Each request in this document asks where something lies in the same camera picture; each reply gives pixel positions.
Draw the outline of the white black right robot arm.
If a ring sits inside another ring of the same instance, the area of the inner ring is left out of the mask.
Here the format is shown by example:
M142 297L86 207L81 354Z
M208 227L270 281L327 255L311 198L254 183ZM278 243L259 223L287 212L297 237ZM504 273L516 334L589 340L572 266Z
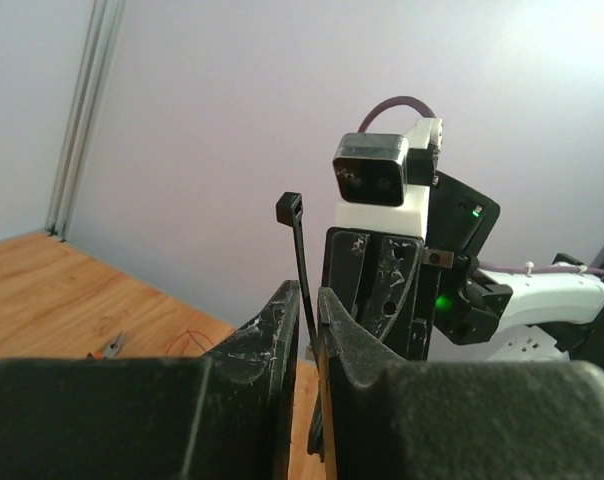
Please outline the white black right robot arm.
M434 187L388 173L336 173L345 212L326 235L322 283L395 353L424 360L431 336L496 360L582 360L604 369L604 270L558 254L551 265L491 266L478 254L499 205L439 174Z

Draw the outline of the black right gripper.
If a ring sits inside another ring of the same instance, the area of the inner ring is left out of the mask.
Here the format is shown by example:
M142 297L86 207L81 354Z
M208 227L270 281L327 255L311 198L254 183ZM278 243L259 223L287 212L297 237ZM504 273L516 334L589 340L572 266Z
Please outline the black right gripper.
M511 287L480 273L473 256L344 227L327 231L321 284L356 323L407 360L427 358L433 330L456 345L489 341L512 298Z

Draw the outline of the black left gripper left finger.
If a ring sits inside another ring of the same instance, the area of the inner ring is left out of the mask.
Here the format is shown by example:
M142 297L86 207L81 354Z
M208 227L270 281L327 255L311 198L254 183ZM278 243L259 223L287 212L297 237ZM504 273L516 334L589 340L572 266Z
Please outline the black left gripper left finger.
M0 479L284 479L299 284L194 358L0 360Z

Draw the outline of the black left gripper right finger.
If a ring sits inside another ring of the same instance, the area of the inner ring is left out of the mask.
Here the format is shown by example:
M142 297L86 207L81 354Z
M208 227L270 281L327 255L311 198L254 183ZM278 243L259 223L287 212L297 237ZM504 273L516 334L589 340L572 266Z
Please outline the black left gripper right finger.
M604 479L604 371L408 361L318 294L330 479Z

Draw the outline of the black zip tie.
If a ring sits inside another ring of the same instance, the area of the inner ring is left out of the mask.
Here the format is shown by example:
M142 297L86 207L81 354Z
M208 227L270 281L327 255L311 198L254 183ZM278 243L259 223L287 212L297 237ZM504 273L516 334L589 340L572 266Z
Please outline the black zip tie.
M317 325L312 306L304 249L302 226L302 195L296 192L284 192L279 198L279 200L276 202L275 211L277 222L286 225L292 229L302 306L306 319L307 332L309 334L313 360L316 364L316 370L319 370L319 345ZM318 455L321 461L324 460L324 441L320 395L317 395L314 412L309 427L307 452L309 455Z

